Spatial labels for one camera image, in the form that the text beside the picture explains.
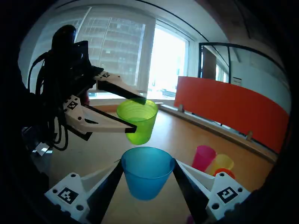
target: white wall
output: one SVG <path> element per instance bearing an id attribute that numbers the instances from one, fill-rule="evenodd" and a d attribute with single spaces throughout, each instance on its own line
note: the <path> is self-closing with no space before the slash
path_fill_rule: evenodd
<path id="1" fill-rule="evenodd" d="M 291 110 L 289 90 L 271 74 L 245 63 L 231 62 L 232 77 L 242 79 L 242 87 L 260 93 L 280 105 L 288 114 Z"/>

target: wooden floor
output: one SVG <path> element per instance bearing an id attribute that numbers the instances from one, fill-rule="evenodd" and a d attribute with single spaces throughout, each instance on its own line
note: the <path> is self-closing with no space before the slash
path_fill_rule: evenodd
<path id="1" fill-rule="evenodd" d="M 50 185 L 71 172 L 81 176 L 109 166 L 135 145 L 123 133 L 93 133 L 84 141 L 69 132 L 66 151 L 55 150 L 50 167 Z M 208 145 L 217 153 L 224 153 L 234 161 L 236 180 L 247 190 L 262 186 L 273 164 L 219 136 L 192 125 L 166 112 L 159 111 L 151 139 L 143 146 L 156 147 L 174 158 L 191 165 L 199 145 Z"/>

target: robotic arm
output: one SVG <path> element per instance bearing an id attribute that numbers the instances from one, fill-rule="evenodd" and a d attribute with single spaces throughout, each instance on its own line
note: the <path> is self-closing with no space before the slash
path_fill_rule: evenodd
<path id="1" fill-rule="evenodd" d="M 146 99 L 136 90 L 125 84 L 116 74 L 105 72 L 103 68 L 92 66 L 88 56 L 88 42 L 74 43 L 76 29 L 72 25 L 61 27 L 53 36 L 52 48 L 39 56 L 33 67 L 44 60 L 36 83 L 36 95 L 40 97 L 44 111 L 44 120 L 39 125 L 40 140 L 58 150 L 68 145 L 68 132 L 88 140 L 92 132 L 134 133 L 136 126 L 117 117 L 81 105 L 80 97 L 95 84 L 98 90 L 105 90 L 127 99 L 145 104 Z M 55 118 L 58 119 L 58 140 L 55 134 Z M 57 146 L 61 141 L 62 128 L 65 130 L 65 145 Z"/>

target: windowsill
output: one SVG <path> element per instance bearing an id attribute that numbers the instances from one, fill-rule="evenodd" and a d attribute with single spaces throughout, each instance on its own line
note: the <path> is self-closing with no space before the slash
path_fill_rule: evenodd
<path id="1" fill-rule="evenodd" d="M 152 92 L 149 91 L 147 96 L 149 100 L 175 100 L 175 97 L 168 96 L 167 94 L 163 94 L 162 92 Z M 112 100 L 112 99 L 125 99 L 124 97 L 118 96 L 113 93 L 95 93 L 95 96 L 89 96 L 90 100 Z"/>

